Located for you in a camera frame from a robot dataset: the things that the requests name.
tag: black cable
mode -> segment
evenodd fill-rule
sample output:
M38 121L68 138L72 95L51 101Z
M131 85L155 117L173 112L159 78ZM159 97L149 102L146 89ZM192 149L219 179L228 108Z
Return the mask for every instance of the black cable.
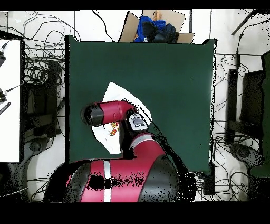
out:
M203 188L201 188L200 201L203 201Z
M25 11L28 15L34 15L36 11L34 11L32 14L28 13L28 11Z
M189 33L192 33L192 10L189 10Z
M1 48L2 48L2 49L5 49L6 46L7 46L7 44L8 44L10 41L12 41L12 40L7 41Z
M241 38L243 37L243 33L245 32L245 30L246 30L248 27L255 26L255 25L259 25L259 24L263 24L263 23L267 23L267 22L269 22L269 21L270 21L270 18L268 18L268 19L266 19L266 20L264 20L264 21L262 21L262 22L256 23L256 24L251 24L251 25L249 25L249 26L246 26L246 27L243 29L242 33L241 33L240 36L239 36L238 45L237 45L237 50L236 50L236 59L237 59L237 62L236 62L237 67L236 67L236 68L237 68L237 69L238 69L238 66L240 65L239 45L240 45L240 40L241 40Z
M57 112L59 112L60 110L62 110L65 106L65 98L63 97L62 101L60 102L60 104L57 107Z
M215 201L215 199L213 198L213 196L212 195L209 195L210 196L210 198L211 198L211 200L212 201Z
M226 55L224 55L224 56L221 58L220 63L217 65L216 69L218 69L219 65L221 65L221 67L222 67L222 69L223 69L223 72L224 72L224 77L222 77L222 80L221 80L219 83L221 83L223 80L227 80L227 79L225 79L226 71L225 71L225 68L223 67L223 63L225 63L225 64L227 64L227 65L229 65L229 66L236 66L235 64L230 64L230 63L227 62L227 61L233 61L233 60L235 60L235 56L234 56L234 55L231 55L231 54L226 54ZM238 68L238 74L239 74L241 77L243 77L243 76L239 73L239 71L241 71L241 72L246 72L246 70L249 72L248 68L247 68L245 65L243 65L242 63L240 63L240 66L239 66L239 68Z
M247 178L249 178L249 176L241 171L237 171L237 172L234 172L233 174L231 174L230 178L229 178L229 185L230 185L230 188L232 190L232 193L234 195L234 197L236 198L237 201L240 201L236 196L235 196L235 193L234 193L234 190L232 189L232 177L233 175L235 175L236 173L241 173L243 175L245 175Z
M220 136L215 137L215 142L216 142L216 143L218 142L217 139L219 139L219 138L222 138L222 137L220 137ZM240 200L238 199L238 197L236 197L236 195L239 194L239 190L241 190L241 191L247 193L247 189L245 188L245 186L244 186L242 183L241 183L240 186L241 186L243 189L245 189L245 190L241 189L241 188L239 187L239 185L236 185L236 183L235 183L234 181L232 181L232 176L233 176L234 174L236 174L236 173L242 173L242 174L244 174L244 175L246 175L246 176L247 176L247 174L245 174L245 173L243 173L243 172L235 172L235 173L233 173L233 174L229 177L228 172L227 172L227 170L223 167L223 165L221 165L219 162L217 162L217 163L218 163L218 164L226 171L227 178L226 178L226 179L218 180L216 183L222 182L223 180L227 180L227 181L228 181L228 184L226 184L226 186L228 186L228 190L216 192L215 195L216 195L217 197L220 198L220 196L217 195L217 194L229 194L229 195L231 195L230 201L232 200L233 197L236 198L236 200L240 201ZM233 190L233 187L236 187L236 188L237 188L238 193L235 192L235 191Z
M26 82L24 82L24 83L22 83L22 84L20 84L20 85L18 85L18 86L15 86L15 87L13 87L13 88L10 88L10 89L6 90L5 92L8 93L8 92L12 91L13 89L15 89L15 88L17 88L17 87L19 87L19 86L22 86L23 84L28 83L29 81L26 81Z
M205 198L204 196L203 196L203 192L199 192L198 190L197 190L197 192L200 194L200 196L201 196L201 201L202 201L202 198L203 199L205 199L206 201L210 201L210 200L208 200L207 198Z
M104 20L103 20L103 19L102 19L102 18L101 18L94 10L92 10L92 12L93 12L98 18L100 18L100 19L102 20L102 22L104 23L106 35L112 40L112 42L115 42L115 41L112 39L112 37L107 33L106 24L105 24Z
M38 11L37 11L37 15L50 16L50 17L56 18L59 22L62 22L62 23L64 23L65 25L69 26L71 29L73 29L73 30L75 31L75 33L78 34L79 41L81 41L81 36L80 36L80 34L78 33L78 31L77 31L74 27L72 27L71 25L69 25L67 22L65 22L65 21L63 21L63 20L57 18L57 17L54 16L54 15L39 14Z
M62 132L62 130L60 129L59 120L57 120L57 123L58 123L58 127L59 127L59 130L60 130L61 134L65 137L65 135Z
M217 195L217 193L215 193L215 196L218 196L220 199L219 201L222 201L222 198L219 195Z
M44 179L49 179L49 178L35 178L35 179L30 179L30 180L27 180L28 182L38 182L38 181L41 181L41 182L43 182L43 181L47 181L47 180L44 180Z
M209 32L209 39L211 39L211 25L212 25L212 9L210 11L210 32Z
M35 43L34 41L45 42L45 41L41 41L41 40L35 40L35 39L28 38L28 37L24 36L20 31L18 31L17 29L15 29L15 28L13 28L13 27L10 27L10 26L1 26L1 25L0 25L0 27L11 29L11 30L17 32L18 34L20 34L20 35L22 36L23 39L25 39L25 40L30 40L30 41L32 41L33 43Z
M227 100L228 100L228 99L226 99L225 101L223 101L223 102L220 103L220 104L224 104L224 105L222 106L222 108L225 107L225 104L226 104Z
M54 138L53 138L52 144L51 144L51 146L49 148L51 148L53 146L53 142L54 142ZM46 148L46 150L48 150L49 148Z
M223 157L223 159L224 159L224 163L222 164L222 166L226 163L226 159L225 159L225 157L222 155L222 153L220 153L220 155Z
M248 193L248 190L247 190L247 188L246 188L246 185L244 185L243 183L241 183L241 187L242 187L243 189L245 189L245 192L246 192L246 193Z
M217 143L218 144L218 143ZM223 148L223 146L221 146L221 145L219 145L218 144L218 146L220 146L221 148ZM227 146L226 146L227 147ZM226 150L226 148L223 148L225 151L227 151L227 152L229 152L230 153L230 151L228 151L228 150Z
M57 20L56 20L56 21L47 21L47 22L43 22L43 23L40 25L40 27L37 29L37 31L36 31L36 33L34 34L34 36L33 36L32 38L30 38L31 40L34 39L34 37L37 35L37 33L38 33L38 31L41 29L42 25L43 25L43 24L46 24L46 23L62 22L62 23L64 23L65 25L69 26L71 29L74 29L71 25L67 24L65 21L63 21L63 20L57 18L56 16L53 16L53 15L44 15L44 14L39 14L39 13L37 13L36 15L50 16L50 17L56 18ZM47 18L47 17L42 17L42 16L35 17L35 18L33 17L33 19L30 18L30 19L32 19L32 20L28 19L27 21L25 21L25 22L24 22L24 33L25 33L25 27L26 27L26 25L27 25L29 22L32 22L33 20L35 20L35 19L37 19L37 18Z
M44 191L45 191L44 188L46 187L46 185L47 185L48 182L49 181L46 181L40 188L37 189L37 191L34 194L32 194L31 199L30 199L31 202L34 201L34 199L35 199L35 197L36 197L37 194L44 193Z
M52 51L46 51L46 47L44 46L44 49L42 49L41 50L42 51L42 53L43 53L43 55L45 55L45 54L48 54L49 55L49 58L51 58L51 59L53 59L53 60L57 60L57 59L60 59L60 57L63 57L64 56L64 54L62 54L62 55L55 55L55 54L52 54ZM37 60L35 60L35 59L31 59L27 54L26 54L26 60L25 60L25 65L26 65L26 68L25 68L25 70L26 70L26 72L28 72L28 74L26 74L25 75L25 77L26 78L29 78L29 79L31 79L31 81L32 81L32 83L33 84L46 84L46 74L44 74L44 73L48 73L48 70L47 70L47 68L45 68L44 66L42 66L41 65L41 63L40 63L40 61L42 61L42 59L40 58L40 57L37 57ZM64 60L63 61L59 61L59 65L60 64L62 64L63 66L64 66L64 64L63 64L63 62L64 62ZM62 79L61 79L61 77L60 77L60 75L58 74L57 75L57 79L58 79L58 83L57 83L57 85L59 85L60 87L62 87L62 84L63 84L63 81L62 81Z

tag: white floor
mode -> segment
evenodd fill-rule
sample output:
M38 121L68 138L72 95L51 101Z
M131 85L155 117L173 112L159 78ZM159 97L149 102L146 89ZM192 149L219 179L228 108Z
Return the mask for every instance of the white floor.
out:
M133 14L137 17L140 16L141 10L131 10ZM182 33L189 32L189 10L176 10L186 15L186 21L184 22ZM233 30L240 24L240 22L247 16L247 13L251 10L193 10L192 13L192 32L195 33L194 43L201 44L204 40L210 38L218 39L217 44L217 53L219 54L235 54L239 35L243 31L244 27L250 24L255 24L260 21L263 21L265 18L263 16L256 16L253 19L250 19L234 36L231 35ZM61 20L64 20L72 27L75 27L81 37L81 41L110 41L110 38L106 36L103 22L93 14L92 11L76 11L75 19L74 19L74 11L39 11L39 14L44 14L42 17L49 17L45 15L53 15L58 17ZM117 41L119 39L120 33L122 31L122 27L124 24L124 19L126 17L127 11L99 11L99 15L103 18L106 23L107 33ZM25 33L25 36L28 38L34 37L37 40L45 41L47 35L52 30L57 30L59 32L63 32L65 28L64 34L74 35L74 29L70 29L67 25L61 25L60 23L52 22L45 23L42 25L41 29L37 32L37 29L40 27L42 22L47 21L55 21L55 18L46 19L46 18L38 18L35 21L30 22L25 26L24 31L24 23L31 18L26 12L9 12L8 13L8 26L16 28L21 33ZM57 32L52 32L47 41L52 43L58 43L61 38L61 34ZM26 43L30 46L30 48L34 48L34 44L31 41L26 41ZM269 23L257 26L251 26L247 28L244 32L244 35L240 41L239 45L239 54L252 54L251 55L242 55L240 57L241 63L244 64L248 70L256 71L262 69L261 57L260 55L264 54L270 50L270 41L269 41ZM224 55L217 55L217 65L220 63L221 58ZM227 72L229 69L235 69L235 60L232 60L232 56L227 56L224 60L229 60L228 63L232 65L227 65L223 63L226 74L221 66L217 68L217 75L220 77L227 77ZM239 77L238 94L242 92L241 89L241 81L242 78ZM216 86L216 97L215 97L215 105L220 104L221 102L226 100L226 92L227 92L227 81L223 80L220 84ZM240 103L241 96L238 97L238 108L237 108L237 116L239 119L240 113ZM217 106L215 111L222 108L223 104ZM61 111L59 116L64 116L64 109ZM215 113L216 120L225 120L225 107ZM65 134L65 126L64 126L64 118L59 118L60 128ZM219 122L219 124L214 125L215 133L223 133L224 130L224 122ZM251 141L244 143L247 145L251 145ZM258 148L255 143L252 146L253 148ZM50 174L54 171L57 166L64 162L64 149L65 149L65 141L62 135L58 135L53 143L53 146L43 152L42 154L35 156L30 163L28 169L28 179L35 178L44 178L50 176ZM235 171L243 171L246 172L245 166L243 163L234 159L228 152L223 151L222 153L216 153L215 155L215 164L219 167L216 168L216 181L221 179L227 179L226 171L220 166L227 170L228 175L231 175ZM232 180L236 183L236 185L240 185L241 183L247 185L247 178L242 174L236 174L233 176ZM216 192L218 191L226 191L229 189L228 181L224 180L222 182L218 182L218 185L224 186L216 186ZM39 187L43 185L41 183L33 183L29 184L29 193L33 194ZM231 198L230 194L217 194L223 200L229 200ZM238 197L241 200L245 200L245 194L239 194ZM42 193L38 194L36 199L42 199ZM213 196L214 200L220 199L218 196ZM196 197L196 201L205 200L202 199L198 194Z

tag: small printed object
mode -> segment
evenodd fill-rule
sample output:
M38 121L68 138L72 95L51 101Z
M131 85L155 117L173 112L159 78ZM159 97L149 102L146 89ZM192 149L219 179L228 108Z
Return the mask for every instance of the small printed object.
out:
M116 134L116 132L119 131L119 122L112 122L111 126L113 128L113 130L110 132L110 136L114 136Z

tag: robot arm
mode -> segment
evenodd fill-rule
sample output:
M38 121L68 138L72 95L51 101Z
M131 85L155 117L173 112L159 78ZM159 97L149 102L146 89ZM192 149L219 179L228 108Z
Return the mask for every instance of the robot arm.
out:
M136 111L136 108L125 101L88 104L81 110L81 118L87 125L101 126L124 120L128 110Z

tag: wire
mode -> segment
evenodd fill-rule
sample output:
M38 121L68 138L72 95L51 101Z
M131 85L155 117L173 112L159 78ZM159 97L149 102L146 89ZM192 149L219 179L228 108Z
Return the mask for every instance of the wire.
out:
M220 63L219 63L219 64L217 65L217 67L216 67L216 70L218 69L219 66L221 66L221 67L222 67L222 70L223 70L223 72L224 72L224 75L223 75L223 77L216 75L217 77L220 77L221 80L220 80L218 83L215 84L215 87L216 87L218 84L220 84L222 81L224 81L224 80L228 81L228 80L225 78L225 77L226 77L226 71L225 71L225 68L224 68L224 66L223 66L223 63L224 63L224 64L227 64L227 65L230 65L230 66L235 66L235 64L229 63L229 61L233 61L233 60L235 60L235 56L234 56L234 55L231 55L231 54L226 54L226 55L224 55L224 56L221 58ZM248 69L245 65L243 65L243 64L241 63L240 66L239 66L239 68L238 68L238 70L237 70L237 72L238 72L238 74L239 74L241 77L243 77L243 76L239 73L239 71L241 71L241 72L246 72L246 71L249 72L249 69ZM214 107L214 109L215 109L216 107L218 107L219 105L222 105L222 104L223 104L223 106L222 106L221 108L219 108L218 110L215 110L214 112L216 113L216 112L219 112L220 110L222 110L222 109L225 107L227 100L228 100L228 98L227 98L225 101L223 101L223 102L219 103L218 105L216 105L216 106Z
M205 199L206 201L210 201L210 200L208 200L207 198L205 198L204 196L203 196L203 190L201 190L201 193L197 190L197 192L200 194L200 196L201 196L201 201L202 201L202 199Z
M220 138L222 139L222 137L220 137L220 136L215 136L215 143L216 143L217 145L219 145L218 142L221 142L221 141L218 140L218 139L220 139ZM231 198L229 199L230 201L232 200L232 198L236 198L236 200L240 201L240 199L238 199L238 197L237 197L236 195L239 194L239 191L240 191L240 190L247 194L247 189L245 188L245 185L244 185L244 184L241 183L241 185L237 185L234 181L232 181L232 176L233 176L234 174L238 173L238 172L235 172L235 173L233 173L231 176L229 176L229 175L228 175L228 172L227 172L227 170L224 168L223 164L221 165L221 164L220 164L219 162L217 162L215 159L214 159L214 162L216 162L217 164L219 164L220 167L222 167L222 168L225 170L226 175L227 175L227 178L218 180L218 181L216 182L215 185L216 185L216 186L219 186L219 185L217 185L218 182L223 182L224 180L227 180L227 181L228 181L228 184L226 184L226 183L224 182L225 185L220 185L220 186L228 186L228 189L227 189L227 190L225 190L225 191L219 191L219 192L216 192L216 193L215 193L215 196L218 197L217 200L218 200L218 201L222 200L221 197L220 197L218 194L229 194L229 195L231 195ZM216 201L215 198L214 198L213 196L210 196L210 198L211 198L211 200Z
M19 190L19 191L10 193L10 194L6 194L6 195L3 195L3 196L0 196L0 197L6 197L6 196L9 196L9 195L12 195L12 194L16 194L16 193L19 193L19 192L24 191L24 190L26 190L26 189L28 189L28 187L26 187L26 188L24 188L24 189L21 189L21 190Z
M12 40L7 41L1 48L2 48L2 49L5 49L6 46L7 46L7 44L8 44L10 41L12 41Z
M100 19L102 20L102 22L104 23L106 35L112 40L112 42L115 42L115 41L113 40L113 38L107 33L106 24L105 24L104 20L103 20L103 19L102 19L102 18L101 18L94 10L92 10L92 12L93 12L98 18L100 18Z
M13 87L13 88L10 88L10 89L4 91L4 92L3 92L4 95L6 96L7 93L9 93L10 91L12 91L13 89L15 89L15 88L17 88L17 87L19 87L19 86L22 86L23 84L20 84L20 85L18 85L18 86L15 86L15 87Z
M36 11L34 11L32 14L30 14L28 11L25 11L28 15L34 15Z
M65 23L64 21L58 19L55 16L50 16L50 15L48 15L48 16L49 17L43 17L43 18L56 18L57 21L49 21L49 22L58 22L60 24L64 23L64 24L68 25L67 23ZM26 26L31 21L26 21L24 23L24 32L25 32ZM47 22L44 22L44 23L41 24L41 26L38 28L38 31L40 30L42 25L45 24L45 23L47 23ZM26 40L31 40L34 43L35 43L35 41L37 41L37 40L34 41L33 38L36 36L38 31L36 32L36 34L32 38L27 38L24 34L20 33L18 30L14 29L12 27L9 27L9 28L11 30L14 30L14 31L18 32ZM35 43L36 46L40 47L40 49L35 50L36 53L34 53L32 50L29 50L29 53L37 56L36 58L30 57L29 54L27 54L27 52L26 52L26 59L25 59L25 72L26 72L26 74L25 74L25 78L29 79L27 82L30 82L30 83L32 83L34 85L41 85L41 84L47 85L46 81L47 81L47 75L48 75L49 71L48 71L47 66L44 63L48 62L48 60L59 60L59 66L64 70L64 48L62 46L60 46L61 40L56 44L54 43L55 48L53 50L47 50L46 49L47 43L48 43L47 38L49 37L50 34L51 34L51 32L46 37L46 40L45 40L45 42L43 44L43 47ZM57 54L56 50L61 50L62 54L61 55ZM56 75L56 78L58 80L57 86L60 86L59 92L61 91L61 88L63 87L62 77L63 76L61 74ZM55 87L49 87L48 85L47 85L47 87L49 88L48 91L50 93L52 92L51 89L55 88Z
M32 194L31 199L30 199L31 202L34 201L34 199L37 196L37 194L44 193L44 191L45 191L45 189L47 187L48 182L49 181L46 181L40 188L37 189L37 191L35 193Z
M81 41L81 37L80 37L80 34L78 33L78 31L75 29L75 28L73 28L71 25L69 25L67 22L65 22L65 21L63 21L63 20L61 20L61 19L59 19L59 18L57 18L56 16L53 16L53 15L48 15L48 14L39 14L38 13L38 11L36 12L36 15L34 15L32 18L29 18L28 20L26 20L25 22L24 22L24 33L25 33L25 29L26 29L26 25L29 23L29 22L32 22L33 20L35 20L35 19L37 19L37 18L55 18L55 19L57 19L56 21L48 21L48 22L44 22L44 23L50 23L50 22L60 22L60 23L63 23L63 24L65 24L65 25L67 25L67 26L69 26L70 27L70 29L74 29L75 30L75 33L77 33L78 34L78 37L79 37L79 40Z
M59 120L57 120L57 123L58 123L58 127L59 127L59 130L60 130L61 134L65 137L65 135L62 132L62 130L60 129Z
M209 32L209 39L211 39L211 27L212 27L212 9L210 11L210 32Z
M49 148L51 148L53 146L53 142L54 142L54 138L53 138L52 144L51 144L51 146ZM48 150L49 148L46 148L46 150Z
M259 22L259 23L255 23L255 24L248 25L248 26L246 26L246 27L243 29L242 33L241 33L240 36L239 36L238 45L237 45L237 50L236 50L236 58L237 58L237 60L239 60L239 61L238 61L239 64L240 64L239 45L240 45L240 40L241 40L241 38L243 37L243 33L245 32L245 30L246 30L248 27L255 26L255 25L259 25L259 24L263 24L263 23L267 23L267 22L269 22L269 21L270 21L270 18L268 18L268 19L266 19L266 20L264 20L264 21L262 21L262 22Z
M27 180L27 181L28 182L30 182L30 181L47 181L47 180L44 180L44 179L49 179L49 177L48 178L35 178L35 179Z
M230 179L229 179L229 185L230 185L230 188L231 188L231 190L232 190L232 193L233 193L234 197L237 199L237 201L240 201L240 200L235 196L235 193L234 193L234 191L233 191L233 189L232 189L232 177L233 177L233 175L235 175L236 173L241 173L241 174L245 175L247 178L249 178L249 176L248 176L247 174L241 172L241 171L234 172L234 173L230 176Z

